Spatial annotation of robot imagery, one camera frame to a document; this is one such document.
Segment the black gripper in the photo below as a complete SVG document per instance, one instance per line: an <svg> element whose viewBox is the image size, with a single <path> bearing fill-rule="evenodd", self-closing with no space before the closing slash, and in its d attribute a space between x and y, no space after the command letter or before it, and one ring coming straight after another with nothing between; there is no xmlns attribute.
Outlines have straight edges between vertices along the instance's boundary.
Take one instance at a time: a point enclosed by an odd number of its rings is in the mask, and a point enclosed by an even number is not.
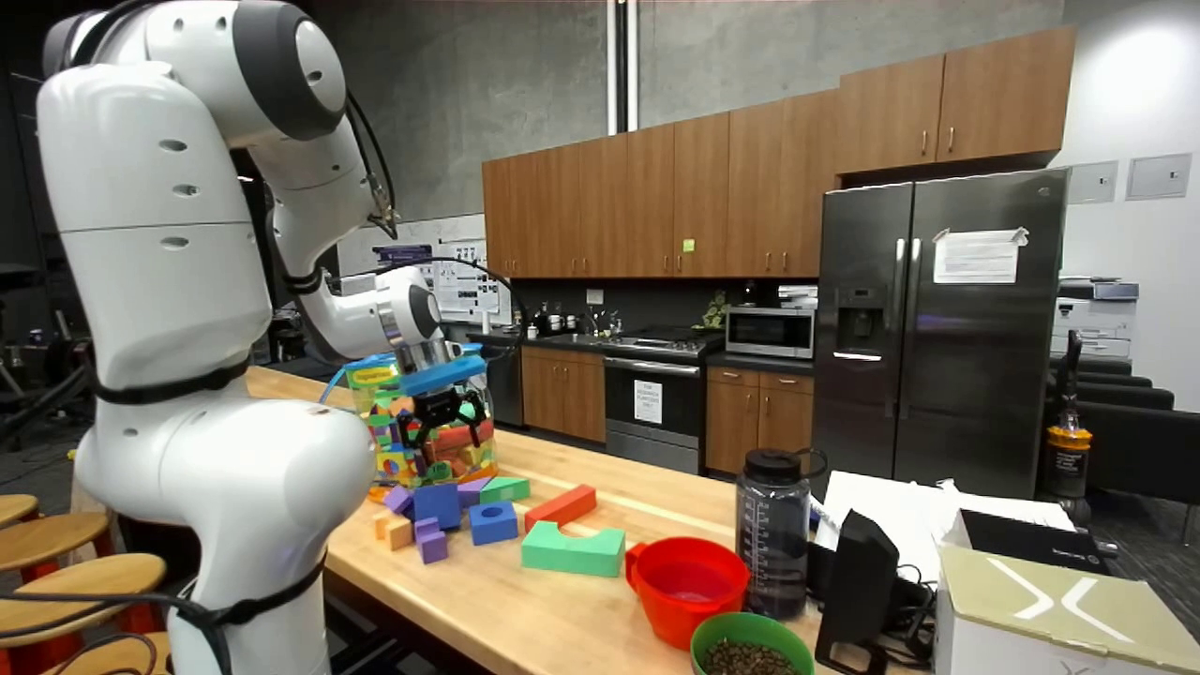
<svg viewBox="0 0 1200 675"><path fill-rule="evenodd" d="M410 412L397 416L397 432L405 441L425 441L442 422L468 422L484 418L484 402L473 390L442 390L417 396Z"/></svg>

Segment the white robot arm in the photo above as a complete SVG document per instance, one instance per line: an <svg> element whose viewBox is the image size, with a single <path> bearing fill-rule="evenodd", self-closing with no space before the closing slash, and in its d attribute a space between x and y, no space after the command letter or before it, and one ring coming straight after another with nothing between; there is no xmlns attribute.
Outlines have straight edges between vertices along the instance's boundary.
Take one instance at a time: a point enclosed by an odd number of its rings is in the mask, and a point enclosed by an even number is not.
<svg viewBox="0 0 1200 675"><path fill-rule="evenodd" d="M248 390L270 285L345 360L439 342L419 275L323 280L323 251L387 217L338 50L289 0L120 0L53 22L42 67L42 175L95 336L74 476L199 537L177 675L332 675L323 552L364 502L372 432Z"/></svg>

